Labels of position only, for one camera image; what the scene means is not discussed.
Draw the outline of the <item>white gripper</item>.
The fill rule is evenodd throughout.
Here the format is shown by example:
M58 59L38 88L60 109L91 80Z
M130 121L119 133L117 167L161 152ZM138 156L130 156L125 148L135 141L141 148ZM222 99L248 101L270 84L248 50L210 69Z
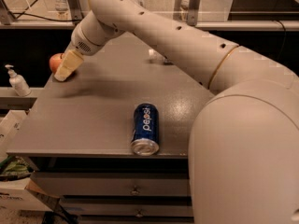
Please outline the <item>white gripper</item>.
M123 30L103 24L90 11L74 29L71 35L71 44L75 49L70 49L64 54L54 77L58 81L65 81L83 64L83 55L94 55L109 40L122 34Z

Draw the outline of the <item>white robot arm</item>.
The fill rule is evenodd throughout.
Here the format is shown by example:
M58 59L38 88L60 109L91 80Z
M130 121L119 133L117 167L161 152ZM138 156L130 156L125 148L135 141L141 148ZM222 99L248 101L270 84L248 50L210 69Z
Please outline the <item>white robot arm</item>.
M286 66L208 32L146 10L142 0L91 0L54 76L129 32L195 86L205 104L189 138L196 224L298 224L298 76Z

